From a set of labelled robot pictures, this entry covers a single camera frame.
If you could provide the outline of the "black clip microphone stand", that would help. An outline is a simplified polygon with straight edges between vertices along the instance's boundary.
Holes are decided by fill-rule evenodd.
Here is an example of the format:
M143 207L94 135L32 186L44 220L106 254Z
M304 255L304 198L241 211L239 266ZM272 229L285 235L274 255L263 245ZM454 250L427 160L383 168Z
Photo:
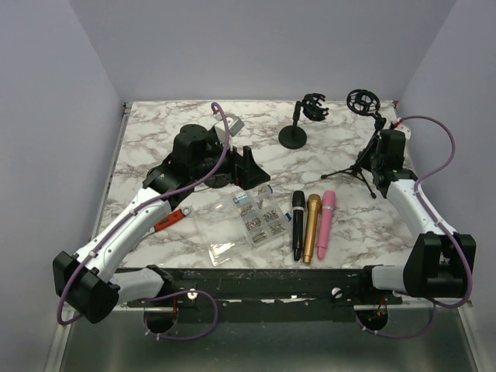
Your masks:
M204 184L208 188L214 188L214 189L219 189L219 188L224 188L225 186L233 183L233 176L228 173L224 174L216 174L214 176L211 176L209 179L207 179Z

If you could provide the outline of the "black microphone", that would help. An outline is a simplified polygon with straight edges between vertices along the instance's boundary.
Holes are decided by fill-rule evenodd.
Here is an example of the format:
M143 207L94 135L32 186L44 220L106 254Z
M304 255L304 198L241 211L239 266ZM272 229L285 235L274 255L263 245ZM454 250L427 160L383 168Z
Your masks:
M305 214L305 194L295 191L292 195L292 251L294 261L301 259L303 251L303 222Z

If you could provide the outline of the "black tripod microphone stand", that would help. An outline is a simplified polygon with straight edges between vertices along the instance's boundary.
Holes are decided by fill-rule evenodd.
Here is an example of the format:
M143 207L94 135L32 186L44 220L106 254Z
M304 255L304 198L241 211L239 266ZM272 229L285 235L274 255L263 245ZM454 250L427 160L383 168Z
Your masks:
M323 174L321 179L325 180L328 177L332 177L337 174L351 176L358 181L363 182L366 185L372 199L375 199L377 196L363 175L363 170L370 172L372 154L377 147L379 132L385 127L387 122L386 118L379 113L381 101L371 91L366 89L354 89L346 97L346 106L352 113L358 116L372 117L374 119L374 133L365 148L357 154L356 160L351 166L330 174Z

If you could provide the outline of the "pink microphone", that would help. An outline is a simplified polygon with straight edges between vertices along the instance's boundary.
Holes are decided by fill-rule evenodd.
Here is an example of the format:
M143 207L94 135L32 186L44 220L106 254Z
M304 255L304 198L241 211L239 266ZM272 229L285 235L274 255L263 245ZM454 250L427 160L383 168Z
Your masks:
M332 214L336 206L336 193L326 191L322 197L321 221L319 229L319 238L317 242L317 257L319 260L325 258L326 250L329 245L329 234L332 225Z

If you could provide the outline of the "gold microphone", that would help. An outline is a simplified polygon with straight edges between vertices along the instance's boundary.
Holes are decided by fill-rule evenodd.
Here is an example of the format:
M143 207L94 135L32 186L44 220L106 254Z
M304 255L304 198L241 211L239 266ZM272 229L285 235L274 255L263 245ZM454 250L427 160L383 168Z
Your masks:
M305 241L303 250L303 263L309 265L312 262L315 246L315 236L319 211L321 209L321 197L317 194L310 194L307 200L307 221L305 230Z

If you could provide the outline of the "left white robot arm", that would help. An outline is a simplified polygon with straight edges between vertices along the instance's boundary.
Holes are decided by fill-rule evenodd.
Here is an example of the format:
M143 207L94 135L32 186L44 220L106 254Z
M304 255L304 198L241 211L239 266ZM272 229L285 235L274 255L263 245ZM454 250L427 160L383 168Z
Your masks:
M60 252L53 260L55 292L80 317L95 324L123 302L147 298L167 304L172 288L167 275L155 266L118 273L126 255L163 217L172 213L210 178L253 189L270 180L254 160L252 150L224 145L214 129L187 124L175 136L171 153L148 171L143 186L121 214L76 253Z

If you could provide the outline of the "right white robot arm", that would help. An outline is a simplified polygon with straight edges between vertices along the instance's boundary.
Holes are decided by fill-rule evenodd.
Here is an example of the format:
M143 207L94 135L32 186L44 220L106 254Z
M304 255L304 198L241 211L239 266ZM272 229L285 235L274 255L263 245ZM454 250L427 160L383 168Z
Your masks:
M460 234L443 222L415 173L403 167L406 136L395 129L384 129L374 139L370 169L377 190L399 212L415 238L403 266L371 266L370 277L357 283L358 298L372 304L384 291L396 291L418 298L462 298L468 279L462 259L474 268L476 242L470 234Z

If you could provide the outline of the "clear plastic screw organizer box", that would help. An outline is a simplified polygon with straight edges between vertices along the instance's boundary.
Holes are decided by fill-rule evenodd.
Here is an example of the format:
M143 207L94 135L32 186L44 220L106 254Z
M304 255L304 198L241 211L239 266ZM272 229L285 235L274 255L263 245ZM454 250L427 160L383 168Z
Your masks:
M249 191L236 191L230 198L253 247L262 246L290 232L289 219L282 212L269 184Z

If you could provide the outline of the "clear plastic bag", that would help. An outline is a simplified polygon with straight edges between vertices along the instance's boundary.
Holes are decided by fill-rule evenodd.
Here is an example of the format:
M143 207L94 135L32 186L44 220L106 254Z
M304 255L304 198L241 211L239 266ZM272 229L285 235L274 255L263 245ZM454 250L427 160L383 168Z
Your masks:
M220 199L198 210L193 219L214 267L253 249L243 220L229 199Z

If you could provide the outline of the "red adjustable wrench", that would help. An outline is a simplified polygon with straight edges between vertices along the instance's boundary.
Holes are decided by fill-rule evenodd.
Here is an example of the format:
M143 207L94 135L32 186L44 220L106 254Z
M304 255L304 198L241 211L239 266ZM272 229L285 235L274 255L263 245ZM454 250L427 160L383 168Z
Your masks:
M173 224L187 217L190 213L191 213L191 207L184 207L170 213L169 215L163 217L160 221L155 223L145 234L145 236L158 233L159 231L164 230L169 226L172 226Z

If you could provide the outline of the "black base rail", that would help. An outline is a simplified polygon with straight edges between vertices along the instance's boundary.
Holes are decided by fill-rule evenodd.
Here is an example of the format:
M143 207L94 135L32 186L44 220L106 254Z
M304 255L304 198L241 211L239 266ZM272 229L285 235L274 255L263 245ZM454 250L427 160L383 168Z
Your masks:
M130 308L177 311L179 322L352 322L356 309L400 305L372 288L360 269L164 269L159 300L139 298Z

